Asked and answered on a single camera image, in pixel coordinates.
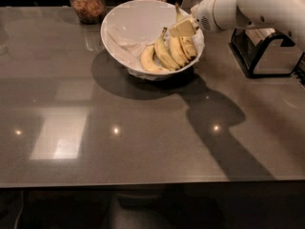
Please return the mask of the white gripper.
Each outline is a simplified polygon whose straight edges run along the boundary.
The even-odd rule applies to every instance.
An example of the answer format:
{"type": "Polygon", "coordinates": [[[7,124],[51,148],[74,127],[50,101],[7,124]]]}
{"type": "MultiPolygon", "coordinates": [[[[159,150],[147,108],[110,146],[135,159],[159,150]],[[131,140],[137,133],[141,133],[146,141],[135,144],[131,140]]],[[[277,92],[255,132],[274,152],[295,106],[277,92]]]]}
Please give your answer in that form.
{"type": "MultiPolygon", "coordinates": [[[[252,25],[249,18],[243,15],[237,0],[202,0],[191,8],[194,22],[198,28],[207,32],[227,30],[246,30],[252,25]]],[[[193,36],[196,29],[191,18],[183,19],[169,27],[172,37],[193,36]]]]}

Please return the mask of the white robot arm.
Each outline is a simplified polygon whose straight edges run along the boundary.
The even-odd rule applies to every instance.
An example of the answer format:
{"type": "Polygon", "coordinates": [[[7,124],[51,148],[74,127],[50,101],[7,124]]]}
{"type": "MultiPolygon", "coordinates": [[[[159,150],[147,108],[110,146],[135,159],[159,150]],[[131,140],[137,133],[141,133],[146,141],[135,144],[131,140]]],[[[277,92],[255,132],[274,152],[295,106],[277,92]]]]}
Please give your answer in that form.
{"type": "Polygon", "coordinates": [[[169,27],[173,37],[201,31],[273,28],[305,51],[305,0],[202,0],[169,27]]]}

